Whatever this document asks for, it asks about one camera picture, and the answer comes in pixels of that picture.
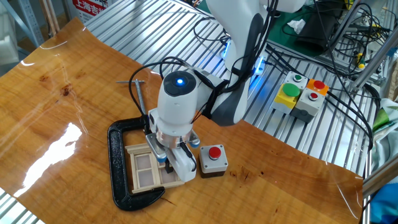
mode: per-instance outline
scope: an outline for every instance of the wooden table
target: wooden table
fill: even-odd
[[[0,187],[45,223],[357,223],[360,176],[312,158],[241,121],[195,122],[202,145],[223,144],[226,174],[199,175],[138,212],[113,203],[107,128],[138,117],[128,80],[139,68],[71,21],[0,78]],[[144,70],[146,107],[161,79]],[[126,145],[144,143],[142,131]]]

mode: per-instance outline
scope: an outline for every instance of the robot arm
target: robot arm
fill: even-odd
[[[291,12],[299,9],[305,0],[280,2],[278,9]],[[158,107],[149,111],[152,134],[147,135],[147,142],[158,161],[169,161],[184,182],[196,175],[196,160],[186,146],[188,142],[191,146],[200,143],[192,131],[196,110],[206,106],[203,112],[219,126],[236,124],[246,112],[252,65],[258,53],[256,45],[262,41],[268,26],[264,23],[270,22],[265,19],[268,17],[265,3],[268,0],[207,1],[211,13],[231,36],[225,58],[231,75],[228,86],[223,85],[224,80],[194,68],[172,72],[162,82]],[[211,86],[224,88],[216,92]]]

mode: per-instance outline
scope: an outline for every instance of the green button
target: green button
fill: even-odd
[[[286,83],[282,90],[287,96],[296,97],[300,95],[300,89],[291,83]]]
[[[301,75],[295,75],[294,76],[294,81],[296,81],[296,82],[301,81],[301,79],[302,79]]]

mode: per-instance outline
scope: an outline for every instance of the metal grating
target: metal grating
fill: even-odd
[[[11,195],[0,189],[0,224],[44,224]]]
[[[117,2],[107,13],[95,17],[86,26],[99,40],[139,63],[176,56],[213,75],[226,78],[228,71],[220,57],[224,46],[219,42],[197,39],[193,35],[194,24],[203,16],[178,1],[130,0]],[[217,39],[223,35],[223,28],[216,21],[205,21],[197,27],[197,32],[204,38]],[[272,46],[289,53],[281,47]],[[292,57],[284,58],[306,76],[341,89],[336,77],[324,68]],[[252,79],[244,120],[304,153],[361,175],[368,146],[364,133],[328,103],[324,103],[318,115],[308,124],[270,108],[284,75],[275,66],[275,61],[268,61],[274,65],[266,66],[262,75]],[[171,69],[171,66],[165,66],[165,73]],[[335,91],[335,94],[352,106],[345,94],[340,91]],[[375,105],[369,96],[369,93],[361,91],[355,101],[372,123]]]

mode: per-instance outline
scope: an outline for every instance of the red button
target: red button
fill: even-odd
[[[221,150],[218,147],[211,147],[209,150],[210,159],[217,160],[221,156]]]
[[[318,99],[318,95],[316,93],[311,93],[310,94],[310,100],[315,101]]]
[[[322,89],[324,89],[325,84],[324,84],[322,81],[315,81],[315,82],[313,83],[313,86],[314,86],[315,88],[319,89],[319,90],[322,90]]]

